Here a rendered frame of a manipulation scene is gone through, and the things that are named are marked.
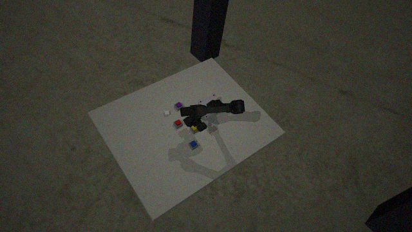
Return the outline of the purple button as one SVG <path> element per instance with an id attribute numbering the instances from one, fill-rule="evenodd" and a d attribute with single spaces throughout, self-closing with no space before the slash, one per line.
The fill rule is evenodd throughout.
<path id="1" fill-rule="evenodd" d="M 174 105 L 174 107 L 177 109 L 177 111 L 179 111 L 180 108 L 183 108 L 183 105 L 180 102 L 178 102 Z"/>

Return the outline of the yellow button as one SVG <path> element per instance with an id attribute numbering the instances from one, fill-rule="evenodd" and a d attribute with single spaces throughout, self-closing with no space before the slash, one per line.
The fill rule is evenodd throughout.
<path id="1" fill-rule="evenodd" d="M 194 127 L 194 126 L 191 126 L 191 127 L 190 127 L 190 130 L 191 130 L 191 132 L 192 132 L 193 134 L 195 134 L 195 133 L 198 132 L 196 126 L 195 126 L 195 127 Z"/>

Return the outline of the red button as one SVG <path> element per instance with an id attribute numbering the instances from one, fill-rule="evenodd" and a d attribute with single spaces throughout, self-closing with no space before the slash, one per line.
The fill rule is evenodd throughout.
<path id="1" fill-rule="evenodd" d="M 176 129 L 183 126 L 182 122 L 179 119 L 177 121 L 173 122 L 173 124 L 176 127 Z"/>

